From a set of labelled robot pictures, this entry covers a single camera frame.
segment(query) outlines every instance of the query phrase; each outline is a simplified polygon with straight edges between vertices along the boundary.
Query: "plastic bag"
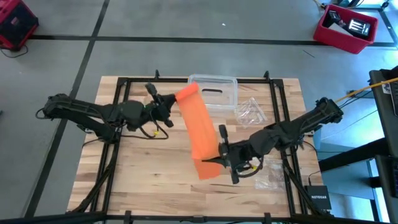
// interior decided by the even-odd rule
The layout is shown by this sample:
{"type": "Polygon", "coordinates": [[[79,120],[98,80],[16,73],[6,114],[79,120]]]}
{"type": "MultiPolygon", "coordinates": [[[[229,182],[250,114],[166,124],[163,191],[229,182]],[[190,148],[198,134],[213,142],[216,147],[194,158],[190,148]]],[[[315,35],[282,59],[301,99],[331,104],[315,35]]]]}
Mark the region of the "plastic bag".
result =
{"type": "Polygon", "coordinates": [[[285,179],[282,161],[264,159],[263,168],[255,175],[255,189],[284,190],[285,179]]]}
{"type": "Polygon", "coordinates": [[[253,124],[264,124],[267,121],[264,112],[262,112],[254,97],[250,97],[249,100],[237,105],[235,117],[244,128],[253,124]]]}

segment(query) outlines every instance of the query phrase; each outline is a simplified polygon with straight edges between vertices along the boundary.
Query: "red container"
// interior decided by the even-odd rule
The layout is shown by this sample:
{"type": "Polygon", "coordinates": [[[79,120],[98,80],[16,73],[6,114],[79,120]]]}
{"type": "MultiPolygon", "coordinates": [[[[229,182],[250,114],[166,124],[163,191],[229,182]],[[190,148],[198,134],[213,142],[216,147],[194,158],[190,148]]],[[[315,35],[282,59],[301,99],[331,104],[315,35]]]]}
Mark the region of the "red container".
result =
{"type": "Polygon", "coordinates": [[[358,12],[354,12],[349,9],[345,9],[335,5],[327,5],[325,9],[325,13],[322,16],[321,20],[318,23],[317,29],[313,35],[314,40],[322,42],[327,45],[332,45],[341,50],[345,50],[351,52],[353,54],[360,53],[366,46],[369,44],[373,44],[374,38],[376,37],[377,25],[379,24],[378,19],[366,16],[364,14],[360,14],[358,12]],[[340,18],[345,22],[349,23],[351,19],[359,19],[363,22],[368,22],[371,25],[371,29],[369,31],[369,37],[367,40],[353,37],[350,35],[343,34],[341,32],[337,32],[335,30],[324,27],[323,21],[326,18],[326,14],[329,10],[336,11],[340,18]]]}
{"type": "Polygon", "coordinates": [[[39,20],[21,0],[0,0],[0,49],[18,51],[39,20]]]}

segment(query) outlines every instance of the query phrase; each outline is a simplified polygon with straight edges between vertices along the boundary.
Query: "orange cloth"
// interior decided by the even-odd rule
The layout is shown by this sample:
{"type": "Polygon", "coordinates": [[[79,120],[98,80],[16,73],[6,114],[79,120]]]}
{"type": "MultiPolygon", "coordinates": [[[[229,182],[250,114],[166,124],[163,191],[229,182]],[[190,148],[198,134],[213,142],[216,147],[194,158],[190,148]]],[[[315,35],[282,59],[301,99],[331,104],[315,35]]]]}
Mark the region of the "orange cloth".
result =
{"type": "Polygon", "coordinates": [[[220,174],[220,164],[202,162],[220,156],[218,139],[205,102],[198,92],[197,83],[192,83],[175,94],[178,106],[191,140],[192,159],[200,179],[209,179],[220,174]]]}

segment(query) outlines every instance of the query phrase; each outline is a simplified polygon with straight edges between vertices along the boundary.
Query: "plastic lid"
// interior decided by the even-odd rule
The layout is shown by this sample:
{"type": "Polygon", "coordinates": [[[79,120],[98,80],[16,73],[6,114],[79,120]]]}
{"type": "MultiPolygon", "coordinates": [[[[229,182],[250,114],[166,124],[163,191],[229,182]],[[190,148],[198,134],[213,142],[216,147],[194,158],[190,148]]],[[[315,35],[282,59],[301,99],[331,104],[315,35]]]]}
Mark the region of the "plastic lid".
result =
{"type": "Polygon", "coordinates": [[[218,110],[235,110],[238,104],[238,81],[235,77],[221,75],[190,75],[188,83],[196,82],[206,107],[218,110]]]}

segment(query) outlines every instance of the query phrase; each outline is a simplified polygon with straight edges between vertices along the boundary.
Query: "gray floor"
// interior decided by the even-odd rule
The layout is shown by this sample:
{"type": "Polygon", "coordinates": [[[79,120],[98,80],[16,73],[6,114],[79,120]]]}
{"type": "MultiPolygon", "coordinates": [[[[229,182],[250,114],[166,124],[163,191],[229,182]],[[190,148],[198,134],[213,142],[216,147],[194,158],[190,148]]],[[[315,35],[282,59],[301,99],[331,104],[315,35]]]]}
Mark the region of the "gray floor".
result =
{"type": "MultiPolygon", "coordinates": [[[[103,0],[25,2],[39,17],[37,34],[43,35],[91,35],[103,4],[103,0]]],[[[366,13],[379,18],[377,12],[366,13]]],[[[386,14],[398,30],[395,8],[386,14]]],[[[321,15],[311,0],[110,0],[99,35],[312,40],[321,15]]],[[[376,41],[392,42],[379,20],[376,41]]],[[[4,111],[0,116],[0,219],[23,214],[58,123],[37,120],[34,113],[49,95],[70,92],[87,45],[87,41],[30,40],[27,55],[17,59],[0,55],[0,109],[4,111]]],[[[392,68],[397,61],[397,49],[380,47],[353,55],[324,46],[97,41],[77,98],[93,101],[102,75],[153,76],[159,69],[164,76],[261,77],[269,70],[271,77],[299,78],[310,109],[322,96],[337,99],[346,90],[366,86],[370,70],[392,68]]],[[[356,147],[379,138],[377,113],[350,126],[375,109],[368,100],[347,106],[340,124],[322,129],[322,142],[356,147]],[[372,132],[362,133],[362,128],[372,132]]],[[[84,136],[73,123],[67,124],[36,215],[65,211],[84,136]]]]}

